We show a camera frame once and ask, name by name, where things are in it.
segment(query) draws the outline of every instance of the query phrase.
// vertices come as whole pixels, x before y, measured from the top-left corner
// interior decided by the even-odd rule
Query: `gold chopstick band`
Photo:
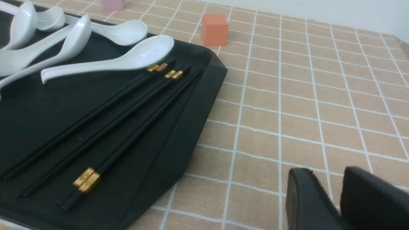
[[[95,172],[95,170],[88,168],[87,170],[85,170],[84,173],[82,173],[82,175],[80,177],[78,177],[73,185],[77,186],[77,187],[81,187],[81,185]]]
[[[100,175],[94,172],[78,189],[81,192],[88,193],[90,192],[99,182]]]
[[[179,78],[181,78],[183,76],[183,71],[179,70],[177,73],[175,73],[174,75],[172,75],[172,78],[174,80],[178,80]]]
[[[173,76],[176,73],[176,70],[171,70],[168,74],[165,75],[166,78]]]
[[[159,67],[158,64],[151,66],[149,69],[147,69],[148,72],[154,71],[157,67]]]

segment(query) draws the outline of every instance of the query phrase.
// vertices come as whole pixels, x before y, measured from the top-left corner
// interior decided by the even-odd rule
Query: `chopstick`
[[[46,142],[45,144],[31,152],[28,156],[18,161],[12,167],[10,167],[5,172],[0,174],[0,177],[3,177],[5,180],[7,180],[16,176],[22,170],[32,165],[40,157],[42,157],[52,148],[61,143],[66,137],[73,134],[79,128],[92,121],[96,116],[100,115],[103,111],[111,107],[120,99],[124,98],[126,95],[131,93],[134,89],[136,89],[137,87],[145,83],[147,80],[149,80],[150,77],[153,77],[158,73],[163,72],[168,66],[174,64],[174,62],[175,62],[174,58],[169,58],[161,65],[156,64],[148,68],[147,72],[141,73],[133,80],[129,81],[122,89],[118,91],[117,94],[113,95],[110,99],[108,99],[100,106],[89,111],[86,115],[82,116],[81,118],[73,122],[71,125],[69,125],[67,129],[63,130],[57,136],[53,137],[51,140],[49,140],[48,142]]]
[[[168,74],[165,75],[165,77],[161,78],[158,80],[154,85],[149,87],[147,90],[145,90],[140,96],[137,98],[133,99],[129,105],[119,112],[117,112],[114,117],[105,123],[105,125],[101,128],[99,128],[97,131],[95,131],[93,134],[89,136],[80,146],[78,146],[74,152],[68,156],[66,156],[64,159],[60,160],[57,165],[52,167],[50,170],[48,170],[46,173],[44,173],[36,182],[31,184],[28,188],[24,189],[23,192],[21,192],[18,197],[20,196],[29,196],[33,192],[35,192],[37,189],[39,189],[44,183],[46,183],[49,179],[57,175],[57,173],[62,170],[64,167],[66,167],[69,163],[77,159],[83,152],[88,150],[93,144],[95,144],[99,139],[101,139],[105,134],[109,133],[112,131],[118,124],[123,122],[126,118],[128,118],[132,113],[134,113],[137,109],[139,109],[142,105],[144,105],[146,102],[148,102],[153,96],[155,96],[158,92],[160,92],[162,89],[167,87],[172,80],[168,80],[168,75],[173,72],[177,72],[179,69],[182,68],[182,65],[179,65],[175,67],[174,70],[170,71]]]
[[[174,74],[176,75],[175,78],[180,78],[184,72],[185,71],[181,70]],[[69,210],[85,193],[90,192],[100,180],[101,175],[113,167],[116,161],[125,154],[126,150],[135,142],[135,140],[138,139],[139,136],[149,127],[149,125],[151,125],[156,118],[183,92],[183,90],[195,79],[196,76],[198,76],[199,73],[200,70],[197,70],[191,76],[186,77],[180,86],[172,92],[172,96],[170,98],[162,100],[154,109],[146,114],[141,122],[139,122],[138,125],[136,125],[126,134],[126,139],[114,148],[114,151],[110,156],[108,156],[104,161],[94,165],[97,166],[95,167],[97,170],[88,168],[86,172],[93,171],[92,174],[87,180],[83,181],[80,186],[76,186],[75,191],[68,196],[68,198],[66,198],[63,202],[59,201],[59,203],[62,203],[61,207],[65,210]]]

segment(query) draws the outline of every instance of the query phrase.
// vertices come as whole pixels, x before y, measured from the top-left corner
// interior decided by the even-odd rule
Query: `black tray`
[[[3,33],[0,46],[8,42],[11,19],[10,15],[0,13],[0,32]],[[36,32],[32,42],[48,34]],[[62,42],[34,62],[56,55],[61,46]],[[81,54],[62,64],[112,59],[129,49],[92,34]],[[10,181],[0,181],[0,217],[42,230],[126,229],[160,198],[183,175],[227,73],[217,56],[205,47],[175,41],[169,56],[175,57],[177,63],[201,68],[202,74],[103,176],[85,199],[70,212],[64,211],[56,203],[89,162],[107,154],[107,149],[118,141],[121,134],[132,128],[144,111],[169,96],[169,90],[141,108],[33,196],[16,198],[18,192],[80,144],[93,128],[101,126],[104,120],[125,106],[126,101],[105,113],[87,129],[79,130],[20,176]],[[46,85],[41,83],[39,73],[34,73],[5,87],[0,102],[0,172],[54,137],[91,108],[105,102],[141,71],[79,74],[51,80]]]

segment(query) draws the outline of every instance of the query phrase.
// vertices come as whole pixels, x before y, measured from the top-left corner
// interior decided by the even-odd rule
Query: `white ceramic spoon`
[[[0,2],[0,6],[9,4]],[[18,8],[10,27],[10,42],[3,50],[18,49],[33,38],[37,28],[37,14],[33,3],[25,2]]]
[[[173,48],[175,41],[168,35],[153,36],[136,45],[123,56],[106,61],[57,66],[41,71],[41,80],[80,73],[109,70],[140,70],[161,61]]]
[[[8,84],[17,81],[29,74],[55,65],[60,62],[67,61],[77,56],[84,49],[91,36],[91,21],[88,15],[83,16],[76,25],[72,28],[67,38],[64,41],[61,51],[54,57],[45,61],[39,62],[35,65],[28,67],[16,74],[4,78],[0,81],[0,90]]]
[[[66,15],[68,24],[75,24],[78,18]],[[148,26],[139,20],[131,20],[119,25],[101,25],[92,23],[92,31],[104,36],[117,45],[135,45],[148,35]]]
[[[0,10],[16,15],[18,7],[5,2],[0,2]],[[37,29],[51,32],[61,29],[65,24],[65,15],[60,7],[53,7],[43,12],[37,12]]]

